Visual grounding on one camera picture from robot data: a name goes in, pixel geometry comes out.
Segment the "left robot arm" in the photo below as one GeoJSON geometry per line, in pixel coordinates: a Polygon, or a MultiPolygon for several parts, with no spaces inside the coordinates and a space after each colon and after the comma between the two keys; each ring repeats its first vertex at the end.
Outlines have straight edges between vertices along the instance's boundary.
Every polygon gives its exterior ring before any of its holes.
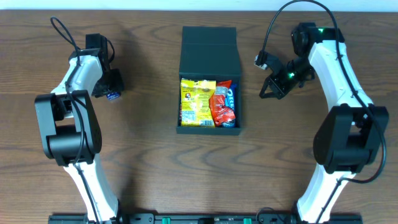
{"type": "Polygon", "coordinates": [[[86,205],[83,215],[53,214],[49,223],[122,223],[119,200],[111,190],[100,159],[102,134],[91,98],[121,96],[124,83],[111,68],[112,43],[101,34],[86,35],[85,48],[73,52],[70,68],[49,94],[34,106],[44,154],[63,167],[86,205]]]}

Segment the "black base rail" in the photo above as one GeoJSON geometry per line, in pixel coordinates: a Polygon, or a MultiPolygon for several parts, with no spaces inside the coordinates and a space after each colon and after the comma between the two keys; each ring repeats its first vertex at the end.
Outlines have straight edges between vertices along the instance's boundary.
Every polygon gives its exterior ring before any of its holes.
{"type": "MultiPolygon", "coordinates": [[[[89,221],[87,215],[50,215],[49,224],[83,224],[95,223],[89,221]]],[[[101,223],[130,223],[130,224],[276,224],[276,223],[305,223],[291,214],[261,213],[255,215],[154,215],[151,213],[137,213],[119,220],[102,221],[101,223]]],[[[362,224],[360,215],[332,215],[331,224],[362,224]]]]}

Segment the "blue Oreo cookie pack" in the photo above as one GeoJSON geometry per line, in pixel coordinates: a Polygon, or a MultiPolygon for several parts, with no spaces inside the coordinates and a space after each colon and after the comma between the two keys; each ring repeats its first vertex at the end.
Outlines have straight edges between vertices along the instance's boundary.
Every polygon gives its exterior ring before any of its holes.
{"type": "MultiPolygon", "coordinates": [[[[237,84],[231,84],[226,98],[225,98],[225,106],[227,106],[228,108],[231,108],[233,110],[233,112],[235,112],[235,96],[236,96],[236,87],[237,84]]],[[[231,119],[225,123],[222,124],[223,128],[235,128],[236,127],[236,119],[231,119]]]]}

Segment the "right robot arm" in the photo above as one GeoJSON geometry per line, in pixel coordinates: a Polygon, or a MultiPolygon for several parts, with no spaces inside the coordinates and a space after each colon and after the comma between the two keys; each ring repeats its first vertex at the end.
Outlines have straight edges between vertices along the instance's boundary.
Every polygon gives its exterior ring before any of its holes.
{"type": "Polygon", "coordinates": [[[318,27],[301,22],[291,32],[297,58],[283,64],[261,49],[254,64],[272,73],[265,79],[261,98],[285,97],[295,86],[318,78],[328,105],[328,114],[313,139],[316,168],[305,193],[297,200],[287,223],[349,222],[335,218],[331,209],[347,183],[366,184],[384,168],[366,179],[356,179],[377,153],[386,152],[384,131],[389,113],[375,106],[359,84],[346,54],[343,34],[337,27],[318,27]]]}

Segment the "red snack packet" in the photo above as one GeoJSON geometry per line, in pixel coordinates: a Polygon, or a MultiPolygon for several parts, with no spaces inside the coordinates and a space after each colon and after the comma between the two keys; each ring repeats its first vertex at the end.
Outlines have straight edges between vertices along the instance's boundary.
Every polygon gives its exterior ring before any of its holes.
{"type": "Polygon", "coordinates": [[[209,107],[216,127],[234,121],[236,118],[233,109],[225,103],[231,84],[231,80],[217,82],[215,92],[209,99],[209,107]]]}

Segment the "yellow snack packet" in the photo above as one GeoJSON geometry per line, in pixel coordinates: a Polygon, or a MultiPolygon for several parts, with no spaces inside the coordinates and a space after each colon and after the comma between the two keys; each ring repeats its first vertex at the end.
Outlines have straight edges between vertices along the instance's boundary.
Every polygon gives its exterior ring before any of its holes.
{"type": "Polygon", "coordinates": [[[215,90],[216,82],[212,80],[181,79],[181,126],[215,127],[209,104],[215,90]]]}

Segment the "dark green hinged gift box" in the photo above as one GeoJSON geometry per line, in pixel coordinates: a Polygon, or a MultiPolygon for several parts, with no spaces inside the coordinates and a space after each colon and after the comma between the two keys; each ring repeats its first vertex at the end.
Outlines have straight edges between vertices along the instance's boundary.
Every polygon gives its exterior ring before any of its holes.
{"type": "Polygon", "coordinates": [[[180,54],[179,79],[231,80],[234,94],[235,127],[206,128],[177,124],[178,134],[237,136],[243,129],[241,103],[242,68],[234,27],[184,26],[180,54]]]}

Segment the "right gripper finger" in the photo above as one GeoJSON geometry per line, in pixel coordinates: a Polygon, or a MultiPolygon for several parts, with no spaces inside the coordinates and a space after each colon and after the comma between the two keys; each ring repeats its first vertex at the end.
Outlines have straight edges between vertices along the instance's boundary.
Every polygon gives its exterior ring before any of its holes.
{"type": "Polygon", "coordinates": [[[261,88],[261,91],[259,93],[259,97],[260,98],[273,98],[274,97],[274,92],[272,90],[269,91],[269,92],[266,92],[267,88],[269,87],[270,81],[271,81],[270,77],[267,77],[264,80],[264,84],[263,84],[263,86],[261,88]]]}
{"type": "Polygon", "coordinates": [[[271,90],[274,92],[273,98],[277,98],[278,100],[280,100],[281,98],[283,98],[285,96],[283,91],[278,86],[276,86],[274,84],[269,84],[269,87],[267,88],[266,92],[269,92],[271,90]]]}

